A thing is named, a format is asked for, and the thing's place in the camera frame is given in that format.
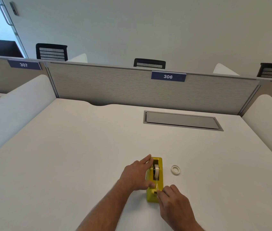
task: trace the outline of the tape dispenser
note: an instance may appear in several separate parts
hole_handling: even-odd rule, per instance
[[[147,201],[158,203],[157,190],[164,188],[163,184],[163,161],[161,157],[153,157],[153,165],[147,170],[146,180],[155,183],[155,188],[147,189]]]

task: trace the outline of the roll of tape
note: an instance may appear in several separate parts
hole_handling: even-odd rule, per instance
[[[154,166],[155,166],[154,179],[157,179],[159,175],[159,167],[158,167],[158,164],[155,164]]]
[[[177,165],[173,165],[173,166],[171,167],[170,171],[172,172],[172,174],[174,174],[174,175],[176,175],[176,176],[179,175],[180,172],[181,172],[180,167],[177,166]]]

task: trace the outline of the hand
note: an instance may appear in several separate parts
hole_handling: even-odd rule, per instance
[[[157,191],[161,217],[174,231],[203,230],[196,222],[188,198],[175,185]]]
[[[155,187],[155,184],[150,180],[145,180],[146,172],[153,164],[153,158],[151,155],[147,155],[141,161],[135,161],[131,165],[124,168],[121,174],[120,181],[124,185],[134,190],[146,190],[148,187]]]

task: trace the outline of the forearm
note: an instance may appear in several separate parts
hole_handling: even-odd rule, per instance
[[[114,231],[131,192],[129,186],[118,180],[76,231]]]

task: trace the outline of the number sign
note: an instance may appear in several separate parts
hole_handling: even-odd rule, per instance
[[[16,61],[16,60],[7,60],[7,61],[9,65],[14,68],[42,70],[39,62],[26,62],[26,61]]]
[[[163,71],[152,71],[151,73],[151,79],[185,82],[185,78],[185,73],[169,73]]]

